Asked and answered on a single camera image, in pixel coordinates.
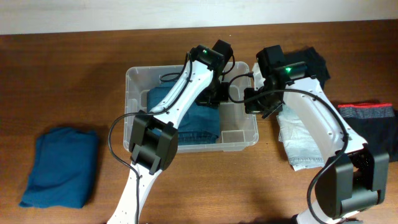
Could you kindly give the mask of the dark blue jeans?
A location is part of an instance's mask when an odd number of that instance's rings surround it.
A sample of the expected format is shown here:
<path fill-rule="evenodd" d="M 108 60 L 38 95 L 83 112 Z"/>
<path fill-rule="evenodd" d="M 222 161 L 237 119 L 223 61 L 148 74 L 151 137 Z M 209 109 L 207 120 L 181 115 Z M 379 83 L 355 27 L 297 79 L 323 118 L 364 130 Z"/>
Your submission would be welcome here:
<path fill-rule="evenodd" d="M 151 110 L 171 90 L 162 84 L 147 92 L 147 109 Z M 221 134 L 218 108 L 193 103 L 178 127 L 178 145 L 214 144 Z"/>

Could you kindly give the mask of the clear plastic storage container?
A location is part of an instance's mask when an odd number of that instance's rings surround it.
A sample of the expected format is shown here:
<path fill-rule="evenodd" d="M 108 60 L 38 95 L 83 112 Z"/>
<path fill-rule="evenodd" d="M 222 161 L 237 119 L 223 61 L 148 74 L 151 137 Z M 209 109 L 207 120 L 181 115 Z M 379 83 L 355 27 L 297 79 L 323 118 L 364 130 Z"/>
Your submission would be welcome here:
<path fill-rule="evenodd" d="M 125 113 L 146 111 L 147 92 L 161 84 L 159 77 L 165 73 L 180 72 L 183 65 L 131 67 L 126 72 Z M 234 68 L 225 76 L 225 82 L 233 77 L 250 72 L 245 62 L 235 62 Z M 248 77 L 236 79 L 230 94 L 235 100 L 243 100 L 244 90 L 251 88 Z M 220 135 L 214 144 L 193 144 L 179 146 L 177 153 L 209 152 L 209 151 L 242 151 L 248 146 L 255 145 L 259 139 L 256 115 L 246 114 L 243 104 L 233 102 L 220 103 Z M 124 119 L 123 146 L 129 149 L 133 117 Z"/>

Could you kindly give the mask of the teal blue shirt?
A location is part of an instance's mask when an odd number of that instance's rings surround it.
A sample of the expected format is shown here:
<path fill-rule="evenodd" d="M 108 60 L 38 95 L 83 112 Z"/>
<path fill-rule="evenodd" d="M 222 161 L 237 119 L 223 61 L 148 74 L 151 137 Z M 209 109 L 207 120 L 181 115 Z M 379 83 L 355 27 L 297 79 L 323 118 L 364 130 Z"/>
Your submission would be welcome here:
<path fill-rule="evenodd" d="M 93 191 L 98 144 L 94 130 L 62 127 L 39 136 L 19 206 L 83 208 Z"/>

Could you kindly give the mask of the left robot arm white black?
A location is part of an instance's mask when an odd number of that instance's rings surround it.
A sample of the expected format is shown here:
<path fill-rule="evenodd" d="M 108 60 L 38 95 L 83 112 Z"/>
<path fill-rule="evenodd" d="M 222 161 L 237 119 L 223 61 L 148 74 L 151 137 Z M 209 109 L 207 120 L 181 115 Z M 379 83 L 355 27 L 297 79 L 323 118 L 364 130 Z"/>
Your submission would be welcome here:
<path fill-rule="evenodd" d="M 192 48 L 176 84 L 165 98 L 148 112 L 131 114 L 131 162 L 122 161 L 129 168 L 129 177 L 108 223 L 138 223 L 156 178 L 177 153 L 178 127 L 189 107 L 218 107 L 228 100 L 224 68 L 232 58 L 230 44 L 221 40 L 212 48 Z"/>

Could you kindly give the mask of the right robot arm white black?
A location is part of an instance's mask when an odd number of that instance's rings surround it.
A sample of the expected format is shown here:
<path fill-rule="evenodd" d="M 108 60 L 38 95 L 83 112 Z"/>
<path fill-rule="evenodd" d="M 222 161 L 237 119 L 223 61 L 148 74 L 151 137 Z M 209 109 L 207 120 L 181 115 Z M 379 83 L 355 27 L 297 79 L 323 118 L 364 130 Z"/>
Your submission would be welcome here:
<path fill-rule="evenodd" d="M 325 163 L 308 186 L 308 208 L 292 223 L 343 223 L 383 203 L 388 153 L 370 149 L 350 127 L 306 62 L 287 63 L 279 45 L 262 49 L 256 59 L 254 87 L 244 91 L 246 113 L 266 118 L 286 105 L 303 122 Z"/>

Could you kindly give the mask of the black folded shirt white logo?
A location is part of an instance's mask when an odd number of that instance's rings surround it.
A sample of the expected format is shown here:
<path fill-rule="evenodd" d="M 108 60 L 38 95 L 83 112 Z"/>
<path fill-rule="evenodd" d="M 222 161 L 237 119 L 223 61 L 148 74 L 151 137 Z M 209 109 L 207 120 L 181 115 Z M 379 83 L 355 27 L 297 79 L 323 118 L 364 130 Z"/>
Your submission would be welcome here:
<path fill-rule="evenodd" d="M 286 64 L 305 62 L 308 67 L 308 73 L 316 76 L 322 89 L 324 89 L 326 81 L 331 78 L 326 66 L 326 60 L 314 47 L 306 47 L 302 50 L 289 52 L 284 54 L 284 57 Z"/>

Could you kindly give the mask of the light blue folded jeans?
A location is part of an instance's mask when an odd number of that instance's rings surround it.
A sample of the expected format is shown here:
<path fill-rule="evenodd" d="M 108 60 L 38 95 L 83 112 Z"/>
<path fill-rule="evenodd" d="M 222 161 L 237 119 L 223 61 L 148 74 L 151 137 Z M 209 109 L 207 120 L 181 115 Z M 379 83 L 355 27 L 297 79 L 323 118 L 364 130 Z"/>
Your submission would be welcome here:
<path fill-rule="evenodd" d="M 283 144 L 289 164 L 294 171 L 324 166 L 324 160 L 316 142 L 289 107 L 282 105 L 277 115 L 279 141 Z"/>

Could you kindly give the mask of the black shorts red waistband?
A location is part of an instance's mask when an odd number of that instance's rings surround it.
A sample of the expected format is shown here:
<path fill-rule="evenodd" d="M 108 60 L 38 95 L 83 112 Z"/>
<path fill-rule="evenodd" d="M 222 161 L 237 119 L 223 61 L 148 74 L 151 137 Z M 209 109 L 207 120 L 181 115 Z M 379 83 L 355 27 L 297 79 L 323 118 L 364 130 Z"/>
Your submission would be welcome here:
<path fill-rule="evenodd" d="M 369 148 L 387 151 L 389 160 L 397 161 L 397 110 L 392 103 L 340 104 L 338 111 Z"/>

